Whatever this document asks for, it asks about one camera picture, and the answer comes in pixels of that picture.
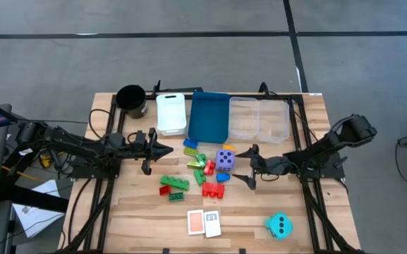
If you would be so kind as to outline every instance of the wooden table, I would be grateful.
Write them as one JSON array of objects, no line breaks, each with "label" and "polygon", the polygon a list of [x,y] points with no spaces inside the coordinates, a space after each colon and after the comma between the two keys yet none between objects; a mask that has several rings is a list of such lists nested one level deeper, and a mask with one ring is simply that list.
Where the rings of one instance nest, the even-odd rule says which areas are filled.
[{"label": "wooden table", "polygon": [[[109,110],[112,95],[113,93],[97,93],[92,108]],[[309,94],[303,94],[303,98],[309,127],[318,138],[321,138],[330,127],[324,99],[322,95]],[[125,137],[137,130],[147,133],[150,127],[156,127],[156,102],[150,100],[147,103],[148,114],[145,117],[137,120],[126,117],[123,127]],[[186,103],[189,116],[191,101]],[[117,111],[114,132],[118,115]],[[107,114],[94,113],[92,124],[97,132],[104,134],[107,120]],[[297,120],[300,141],[305,147],[302,125],[298,118]],[[89,128],[85,136],[96,139]],[[183,154],[184,138],[184,135],[158,137],[158,142],[173,147],[174,151],[152,164],[151,176],[142,173],[141,161],[123,161],[111,200],[105,253],[160,253],[163,248],[170,248],[171,253],[238,253],[239,248],[245,248],[247,253],[312,252],[308,217],[301,185],[296,176],[281,176],[273,182],[261,181],[258,177],[256,190],[250,190],[238,179],[231,179],[226,182],[223,199],[202,197],[202,190],[195,181],[193,170],[186,167],[186,163],[193,158]],[[250,141],[239,140],[228,140],[227,143],[233,145],[237,152],[246,151],[252,144]],[[295,150],[292,134],[280,145],[268,143],[258,145],[263,157],[277,156]],[[216,151],[220,148],[221,145],[209,143],[200,143],[198,146],[199,151],[204,152],[208,158],[215,158]],[[249,159],[236,159],[235,171],[237,174],[250,174]],[[190,188],[185,192],[183,202],[170,203],[168,197],[159,195],[161,187],[159,180],[165,174],[189,180]],[[215,176],[216,174],[208,177],[208,181],[216,182]],[[85,179],[81,179],[73,185],[63,226],[65,232],[68,232],[72,204],[84,182]],[[331,179],[322,179],[321,183],[329,218],[348,243],[359,248],[346,189]],[[75,236],[87,221],[94,187],[95,180],[92,180],[79,199],[73,218],[72,236]],[[188,235],[186,212],[198,209],[219,210],[221,236],[205,238],[204,235]],[[264,227],[265,220],[277,212],[287,214],[294,227],[292,234],[283,241],[274,240]],[[325,248],[322,227],[319,219],[316,221],[320,245],[321,248]],[[100,220],[95,223],[92,248],[96,248],[97,245],[99,225]]]}]

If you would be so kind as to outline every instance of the red lego brick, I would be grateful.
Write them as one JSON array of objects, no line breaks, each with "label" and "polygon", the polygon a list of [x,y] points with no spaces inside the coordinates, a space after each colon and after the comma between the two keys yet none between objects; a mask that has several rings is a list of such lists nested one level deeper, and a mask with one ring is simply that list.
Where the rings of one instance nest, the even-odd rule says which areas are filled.
[{"label": "red lego brick", "polygon": [[212,175],[214,173],[214,168],[216,167],[216,164],[212,160],[208,160],[206,162],[205,169],[203,170],[203,173],[205,175]]},{"label": "red lego brick", "polygon": [[218,183],[203,183],[202,196],[210,196],[211,198],[223,198],[225,193],[225,185]]},{"label": "red lego brick", "polygon": [[170,185],[166,185],[164,187],[159,188],[160,195],[166,195],[172,192],[172,187]]}]

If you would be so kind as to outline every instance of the green block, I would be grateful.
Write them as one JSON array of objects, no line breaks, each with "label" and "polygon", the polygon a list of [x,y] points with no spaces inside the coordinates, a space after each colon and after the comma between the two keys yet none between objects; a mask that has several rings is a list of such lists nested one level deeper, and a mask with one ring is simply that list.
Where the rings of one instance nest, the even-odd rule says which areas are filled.
[{"label": "green block", "polygon": [[189,169],[201,169],[199,162],[188,162],[187,163]]},{"label": "green block", "polygon": [[202,169],[198,169],[194,171],[194,176],[195,176],[195,180],[197,180],[197,183],[199,186],[202,185],[202,183],[204,183],[206,181],[206,177],[203,174],[203,170]]},{"label": "green block", "polygon": [[172,176],[162,176],[161,177],[161,184],[169,184],[172,187],[175,188],[180,188],[182,190],[188,190],[189,189],[189,181],[183,179],[176,179],[175,177]]},{"label": "green block", "polygon": [[184,200],[184,193],[170,193],[169,194],[170,202],[183,201],[183,200]]},{"label": "green block", "polygon": [[205,167],[206,166],[206,155],[205,154],[197,155],[197,161],[198,161],[198,163],[200,163],[201,167]]},{"label": "green block", "polygon": [[186,148],[184,148],[184,154],[192,156],[192,157],[196,157],[198,155],[198,151],[197,151],[197,149],[186,147]]}]

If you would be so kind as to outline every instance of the clear plastic container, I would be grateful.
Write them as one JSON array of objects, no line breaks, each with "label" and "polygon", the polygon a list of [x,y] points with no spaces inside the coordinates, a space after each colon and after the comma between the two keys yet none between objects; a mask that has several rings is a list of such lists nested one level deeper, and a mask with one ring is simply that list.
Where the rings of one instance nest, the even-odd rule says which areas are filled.
[{"label": "clear plastic container", "polygon": [[181,93],[158,95],[157,130],[162,135],[182,135],[186,132],[186,103]]},{"label": "clear plastic container", "polygon": [[289,138],[289,106],[280,100],[259,102],[260,130],[258,140],[279,144]]},{"label": "clear plastic container", "polygon": [[259,131],[258,101],[254,98],[230,99],[229,137],[251,140]]}]

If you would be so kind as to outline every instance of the concrete floor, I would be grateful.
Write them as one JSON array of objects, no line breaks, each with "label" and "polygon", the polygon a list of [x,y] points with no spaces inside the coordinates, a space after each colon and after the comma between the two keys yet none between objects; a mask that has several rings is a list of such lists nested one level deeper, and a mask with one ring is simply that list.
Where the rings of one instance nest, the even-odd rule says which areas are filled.
[{"label": "concrete floor", "polygon": [[[405,0],[292,0],[291,8],[299,32],[407,30]],[[0,0],[0,34],[287,29],[275,0]],[[331,122],[364,114],[379,132],[369,145],[342,152],[363,249],[407,253],[407,183],[394,163],[396,139],[407,135],[407,37],[298,42],[308,89],[324,94]],[[255,91],[265,81],[276,92],[300,91],[288,37],[0,40],[0,103],[31,119],[86,121],[95,92],[127,84],[151,90],[159,79],[166,88]],[[399,161],[407,176],[407,148]],[[55,250],[62,223],[30,241],[17,238],[24,243],[17,253]]]}]

